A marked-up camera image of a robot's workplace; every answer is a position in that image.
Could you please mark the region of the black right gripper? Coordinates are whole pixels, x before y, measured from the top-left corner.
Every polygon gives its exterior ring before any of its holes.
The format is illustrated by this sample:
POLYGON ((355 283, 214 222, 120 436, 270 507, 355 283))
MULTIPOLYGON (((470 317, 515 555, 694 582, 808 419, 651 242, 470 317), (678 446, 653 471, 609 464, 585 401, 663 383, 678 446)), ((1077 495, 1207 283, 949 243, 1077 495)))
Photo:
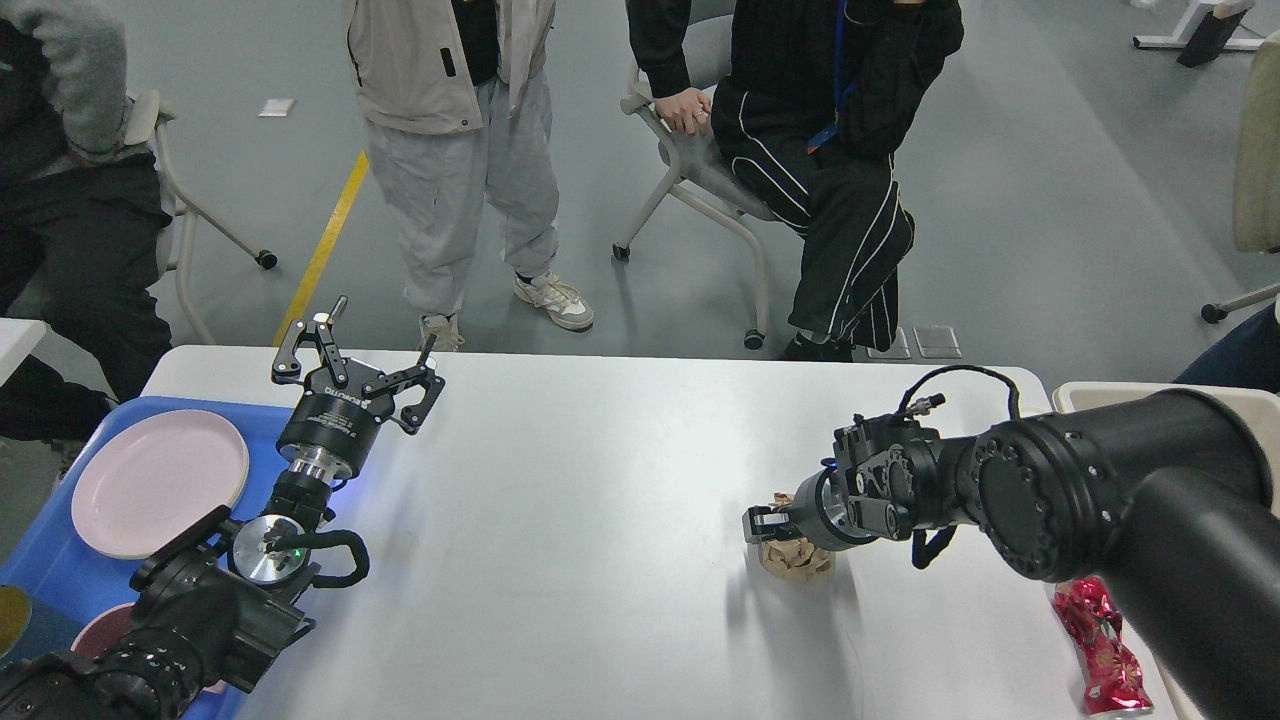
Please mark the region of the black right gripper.
POLYGON ((790 503, 756 505, 742 514, 742 537, 749 544, 808 538, 815 547, 841 552, 876 542, 876 537, 851 529, 847 507, 838 495, 833 468, 806 478, 790 503))

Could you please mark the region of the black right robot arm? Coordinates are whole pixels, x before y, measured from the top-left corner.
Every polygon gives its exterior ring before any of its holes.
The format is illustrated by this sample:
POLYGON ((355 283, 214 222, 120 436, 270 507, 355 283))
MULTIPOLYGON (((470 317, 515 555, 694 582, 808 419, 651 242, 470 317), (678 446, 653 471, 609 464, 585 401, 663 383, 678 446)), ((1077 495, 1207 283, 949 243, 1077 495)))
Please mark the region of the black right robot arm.
POLYGON ((1056 413, 945 439, 906 389, 835 432, 832 457, 746 542, 845 551, 911 541, 925 568, 961 524, 1037 582, 1097 575, 1185 697, 1212 719, 1275 719, 1277 396, 1212 386, 1073 382, 1056 413))

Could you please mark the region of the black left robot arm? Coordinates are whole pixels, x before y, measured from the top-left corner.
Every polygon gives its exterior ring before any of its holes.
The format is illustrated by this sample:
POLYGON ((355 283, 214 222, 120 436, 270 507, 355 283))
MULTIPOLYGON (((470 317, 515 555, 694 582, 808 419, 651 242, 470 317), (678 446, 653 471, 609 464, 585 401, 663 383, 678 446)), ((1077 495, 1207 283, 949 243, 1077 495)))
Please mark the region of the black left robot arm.
POLYGON ((58 651, 4 667, 5 719, 178 719, 219 682, 248 693, 314 628, 296 605, 302 593, 369 574, 364 539, 325 529, 330 497, 358 475, 384 425, 417 433, 445 382, 430 365, 431 332, 398 372, 344 356, 332 334, 344 307, 339 297, 296 320, 273 360, 271 380, 303 392, 262 511, 237 521, 219 505, 151 553, 131 578, 131 629, 96 657, 58 651))

